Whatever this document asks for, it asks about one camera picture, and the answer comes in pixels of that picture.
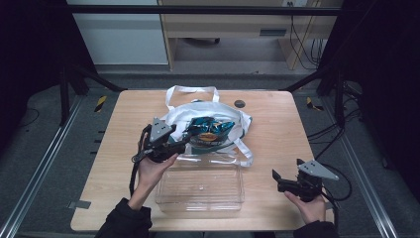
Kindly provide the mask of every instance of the wooden table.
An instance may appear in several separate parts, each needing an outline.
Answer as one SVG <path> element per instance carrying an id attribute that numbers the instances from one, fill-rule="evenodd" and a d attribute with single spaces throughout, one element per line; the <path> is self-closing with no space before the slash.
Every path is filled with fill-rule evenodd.
<path id="1" fill-rule="evenodd" d="M 241 110 L 253 117 L 244 142 L 255 160 L 243 169 L 245 202 L 229 216 L 199 217 L 199 213 L 163 213 L 155 194 L 146 201 L 152 208 L 154 231 L 170 230 L 291 230 L 303 225 L 297 208 L 277 191 L 271 169 L 284 179 L 296 180 L 296 159 L 313 159 L 292 95 L 284 91 L 222 90 L 220 101 L 232 107 L 245 101 Z M 121 93 L 80 200 L 90 201 L 88 209 L 77 208 L 71 228 L 98 230 L 122 197 L 130 197 L 131 158 L 137 153 L 142 130 L 154 117 L 167 113 L 165 90 L 128 90 Z M 175 92 L 171 105 L 192 99 L 211 100 L 207 93 Z"/>

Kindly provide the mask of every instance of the black cable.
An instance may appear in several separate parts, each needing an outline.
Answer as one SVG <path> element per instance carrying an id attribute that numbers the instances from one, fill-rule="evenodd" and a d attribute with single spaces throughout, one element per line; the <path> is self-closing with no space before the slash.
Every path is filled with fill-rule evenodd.
<path id="1" fill-rule="evenodd" d="M 325 167 L 325 168 L 328 168 L 328 169 L 330 169 L 330 170 L 333 170 L 333 171 L 335 171 L 335 172 L 337 172 L 338 174 L 340 174 L 345 180 L 346 180 L 346 182 L 347 182 L 347 184 L 349 185 L 349 192 L 345 195 L 345 196 L 343 196 L 343 197 L 340 197 L 340 198 L 336 198 L 336 197 L 332 197 L 332 198 L 334 198 L 334 200 L 335 201 L 344 201 L 344 200 L 347 200 L 347 199 L 349 199 L 349 197 L 352 195 L 352 193 L 353 193 L 353 186 L 352 186 L 352 183 L 350 182 L 350 179 L 343 173 L 343 172 L 341 172 L 339 169 L 337 169 L 337 168 L 335 168 L 335 167 L 333 167 L 333 166 L 330 166 L 330 165 L 327 165 L 327 164 L 324 164 L 324 163 L 320 163 L 323 167 Z"/>
<path id="2" fill-rule="evenodd" d="M 150 131 L 151 127 L 152 127 L 152 125 L 149 124 L 145 129 L 143 129 L 142 135 L 140 136 L 140 141 L 139 141 L 139 144 L 138 144 L 138 151 L 134 155 L 134 157 L 137 156 L 140 153 L 140 151 L 142 150 L 145 135 L 146 135 L 146 133 L 148 133 L 148 131 Z M 139 165 L 140 165 L 140 161 L 137 161 L 133 164 L 133 169 L 132 169 L 132 174 L 131 174 L 131 177 L 130 177 L 130 184 L 129 184 L 130 196 L 133 196 L 133 193 L 134 193 L 134 184 L 136 182 L 136 174 L 137 174 L 137 171 L 139 169 Z"/>
<path id="3" fill-rule="evenodd" d="M 317 161 L 321 156 L 322 156 L 322 154 L 324 154 L 327 150 L 328 150 L 328 148 L 330 148 L 333 144 L 334 144 L 334 142 L 336 142 L 342 135 L 344 134 L 344 128 L 341 128 L 340 129 L 340 131 L 337 133 L 337 135 L 336 135 L 336 137 L 334 137 L 334 139 L 331 141 L 331 143 L 330 144 L 328 144 L 315 158 L 314 158 L 314 160 L 315 161 Z"/>
<path id="4" fill-rule="evenodd" d="M 294 51 L 294 53 L 295 53 L 295 54 L 296 54 L 296 56 L 297 56 L 297 59 L 299 60 L 299 62 L 300 62 L 300 64 L 302 65 L 302 67 L 303 67 L 303 68 L 305 68 L 305 69 L 316 69 L 316 67 L 315 67 L 315 68 L 312 68 L 312 67 L 306 67 L 306 66 L 303 64 L 302 59 L 301 59 L 301 58 L 300 58 L 300 56 L 299 56 L 299 53 L 297 52 L 296 48 L 294 47 L 294 44 L 293 44 L 293 42 L 292 42 L 292 40 L 291 40 L 291 35 L 292 35 L 292 33 L 295 33 L 295 31 L 294 31 L 294 23 L 293 23 L 293 15 L 291 15 L 291 16 L 290 16 L 290 19 L 291 19 L 291 25 L 290 25 L 290 30 L 291 30 L 291 32 L 290 32 L 289 40 L 290 40 L 290 45 L 291 45 L 291 47 L 293 48 L 293 51 Z M 302 43 L 300 42 L 300 38 L 299 38 L 299 36 L 297 36 L 297 33 L 295 33 L 295 34 L 296 34 L 297 39 L 299 40 L 299 43 L 300 43 L 300 45 L 301 45 L 301 47 L 302 47 L 302 49 L 303 49 L 304 53 L 306 54 L 306 52 L 305 52 L 305 48 L 303 47 Z"/>
<path id="5" fill-rule="evenodd" d="M 325 190 L 327 190 L 327 192 L 329 193 L 329 195 L 327 195 L 324 191 L 321 191 L 321 194 L 327 198 L 327 200 L 331 203 L 331 205 L 333 206 L 333 214 L 334 214 L 334 226 L 336 228 L 336 230 L 339 230 L 339 207 L 336 204 L 336 200 L 333 196 L 333 194 L 331 193 L 331 191 L 325 187 Z"/>

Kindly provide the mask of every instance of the metal rail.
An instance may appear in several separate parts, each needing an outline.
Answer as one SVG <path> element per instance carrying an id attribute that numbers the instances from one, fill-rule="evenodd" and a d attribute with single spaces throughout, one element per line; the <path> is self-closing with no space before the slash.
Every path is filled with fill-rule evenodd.
<path id="1" fill-rule="evenodd" d="M 322 98 L 323 104 L 326 106 L 327 112 L 331 118 L 331 120 L 335 121 L 334 113 L 333 113 L 333 106 L 331 105 L 329 100 Z M 362 164 L 359 161 L 358 155 L 352 147 L 349 138 L 346 134 L 340 139 L 343 150 L 347 153 L 346 158 L 348 159 L 349 166 L 352 169 L 352 172 L 355 176 L 355 179 L 361 188 L 361 192 L 365 201 L 367 203 L 367 207 L 370 210 L 370 213 L 373 217 L 374 222 L 380 232 L 380 235 L 383 238 L 397 238 L 398 234 L 390 220 L 388 214 L 386 213 L 385 208 L 380 201 L 379 196 L 377 195 L 373 185 L 368 178 L 367 173 L 365 172 Z"/>
<path id="2" fill-rule="evenodd" d="M 150 6 L 150 5 L 58 5 L 47 4 L 55 10 L 91 14 L 211 14 L 211 15 L 293 15 L 341 16 L 360 14 L 362 10 L 315 7 L 263 7 L 263 6 Z"/>
<path id="3" fill-rule="evenodd" d="M 82 96 L 76 96 L 76 100 L 74 101 L 72 108 L 70 110 L 70 116 L 67 122 L 60 126 L 55 133 L 52 142 L 50 143 L 49 148 L 47 149 L 44 157 L 41 159 L 40 164 L 37 167 L 37 170 L 32 175 L 31 180 L 29 181 L 25 191 L 21 195 L 18 203 L 16 204 L 15 208 L 13 209 L 12 213 L 9 215 L 6 222 L 0 228 L 0 237 L 1 238 L 12 238 L 18 232 L 20 225 L 22 224 L 25 215 L 27 214 L 29 208 L 32 205 L 32 202 L 35 199 L 41 185 L 53 164 L 56 154 L 58 153 L 59 148 L 62 145 L 73 121 L 74 118 L 79 110 Z"/>

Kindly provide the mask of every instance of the black sleeve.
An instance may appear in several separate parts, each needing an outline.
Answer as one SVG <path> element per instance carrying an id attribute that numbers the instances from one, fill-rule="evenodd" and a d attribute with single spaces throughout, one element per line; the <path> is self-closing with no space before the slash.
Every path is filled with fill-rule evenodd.
<path id="1" fill-rule="evenodd" d="M 151 209 L 142 207 L 135 211 L 127 204 L 128 200 L 122 198 L 115 209 L 108 214 L 105 223 L 99 229 L 95 238 L 129 238 L 148 237 L 149 228 L 152 227 Z"/>
<path id="2" fill-rule="evenodd" d="M 339 238 L 334 224 L 326 221 L 309 223 L 293 232 L 294 238 Z"/>

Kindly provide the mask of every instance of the cable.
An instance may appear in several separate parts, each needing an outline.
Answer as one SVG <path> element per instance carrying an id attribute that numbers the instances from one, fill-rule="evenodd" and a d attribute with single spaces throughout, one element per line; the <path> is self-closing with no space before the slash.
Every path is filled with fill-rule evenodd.
<path id="1" fill-rule="evenodd" d="M 314 16 L 311 16 L 311 17 L 310 17 L 310 19 L 309 19 L 309 23 L 312 21 L 313 17 L 314 17 Z M 300 40 L 299 36 L 297 35 L 296 29 L 294 28 L 293 15 L 290 15 L 290 20 L 291 20 L 291 26 L 290 26 L 291 33 L 290 33 L 290 35 L 289 35 L 290 45 L 291 45 L 291 47 L 293 48 L 293 51 L 296 53 L 296 56 L 297 56 L 297 58 L 299 59 L 300 64 L 301 64 L 301 65 L 303 66 L 303 68 L 305 68 L 305 69 L 317 69 L 317 68 L 318 68 L 318 63 L 313 62 L 313 61 L 309 58 L 308 54 L 307 54 L 307 53 L 306 53 L 306 51 L 305 51 L 305 47 L 304 47 L 304 45 L 303 45 L 302 41 Z M 306 27 L 305 35 L 308 33 L 308 31 L 309 31 L 309 25 Z M 302 51 L 303 51 L 303 52 L 305 53 L 305 55 L 306 55 L 306 58 L 309 60 L 309 62 L 310 62 L 311 64 L 313 64 L 313 65 L 315 65 L 315 66 L 316 66 L 315 68 L 306 67 L 306 66 L 303 64 L 302 59 L 300 58 L 300 56 L 299 56 L 299 54 L 298 54 L 298 52 L 297 52 L 296 48 L 294 47 L 294 45 L 293 45 L 293 43 L 292 43 L 292 39 L 291 39 L 291 35 L 292 35 L 292 33 L 294 33 L 294 35 L 296 36 L 296 38 L 297 38 L 297 40 L 298 40 L 298 42 L 299 42 L 299 44 L 300 44 L 300 47 L 301 47 Z"/>
<path id="2" fill-rule="evenodd" d="M 294 30 L 293 15 L 292 15 L 292 16 L 290 16 L 290 19 L 291 19 L 291 26 L 290 26 L 291 33 L 290 33 L 289 40 L 290 40 L 290 45 L 291 45 L 291 47 L 293 48 L 294 53 L 296 54 L 296 56 L 297 56 L 297 58 L 299 59 L 299 62 L 300 62 L 300 64 L 302 65 L 302 67 L 303 67 L 303 68 L 305 68 L 305 69 L 316 69 L 316 67 L 315 67 L 315 68 L 313 68 L 313 67 L 306 67 L 306 66 L 303 64 L 302 59 L 301 59 L 301 58 L 300 58 L 300 56 L 299 56 L 299 53 L 297 52 L 296 48 L 294 47 L 294 44 L 293 44 L 293 42 L 292 42 L 292 40 L 291 40 L 291 35 L 292 35 L 292 33 L 295 33 L 295 35 L 296 35 L 297 39 L 299 40 L 299 43 L 300 43 L 300 45 L 301 45 L 301 48 L 303 49 L 303 52 L 306 54 L 306 52 L 305 52 L 305 48 L 303 47 L 303 44 L 301 43 L 299 36 L 297 36 L 297 33 L 296 33 L 296 32 L 295 32 L 295 30 Z"/>
<path id="3" fill-rule="evenodd" d="M 327 198 L 327 200 L 331 203 L 331 205 L 333 206 L 333 214 L 334 214 L 334 226 L 336 228 L 336 230 L 339 230 L 339 207 L 336 204 L 336 200 L 334 199 L 333 194 L 331 193 L 331 191 L 325 187 L 325 190 L 327 190 L 327 192 L 329 193 L 329 195 L 327 195 L 324 191 L 321 191 L 321 194 Z"/>
<path id="4" fill-rule="evenodd" d="M 336 142 L 343 134 L 344 134 L 344 128 L 341 128 L 340 129 L 340 131 L 337 133 L 337 135 L 336 135 L 336 137 L 334 137 L 334 139 L 331 141 L 331 143 L 330 144 L 328 144 L 315 158 L 314 158 L 314 160 L 315 161 L 317 161 L 321 156 L 322 156 L 322 154 L 324 154 L 327 150 L 328 150 L 328 148 L 330 148 L 333 144 L 334 144 L 334 142 Z"/>
<path id="5" fill-rule="evenodd" d="M 344 175 L 344 173 L 343 172 L 341 172 L 339 169 L 337 169 L 337 168 L 335 168 L 335 167 L 333 167 L 333 166 L 330 166 L 330 165 L 327 165 L 327 164 L 324 164 L 324 163 L 320 163 L 323 167 L 325 167 L 325 168 L 328 168 L 328 169 L 330 169 L 330 170 L 333 170 L 333 171 L 335 171 L 335 172 L 337 172 L 338 174 L 340 174 L 345 180 L 346 180 L 346 182 L 347 182 L 347 184 L 349 185 L 349 192 L 345 195 L 345 196 L 343 196 L 343 197 L 340 197 L 340 198 L 336 198 L 336 197 L 332 197 L 335 201 L 344 201 L 344 200 L 347 200 L 347 199 L 349 199 L 349 197 L 352 195 L 352 193 L 353 193 L 353 186 L 352 186 L 352 183 L 350 182 L 350 179 L 346 176 L 346 175 Z"/>
<path id="6" fill-rule="evenodd" d="M 138 144 L 138 151 L 134 155 L 134 157 L 136 155 L 138 155 L 140 153 L 140 151 L 142 150 L 145 135 L 151 129 L 151 127 L 152 127 L 152 125 L 149 124 L 145 129 L 143 129 L 142 135 L 140 136 L 140 141 L 139 141 L 139 144 Z M 132 175 L 130 177 L 130 184 L 129 184 L 130 196 L 133 196 L 133 193 L 134 193 L 134 183 L 136 182 L 136 174 L 137 174 L 137 170 L 139 169 L 139 165 L 140 165 L 140 161 L 135 162 L 133 164 Z"/>

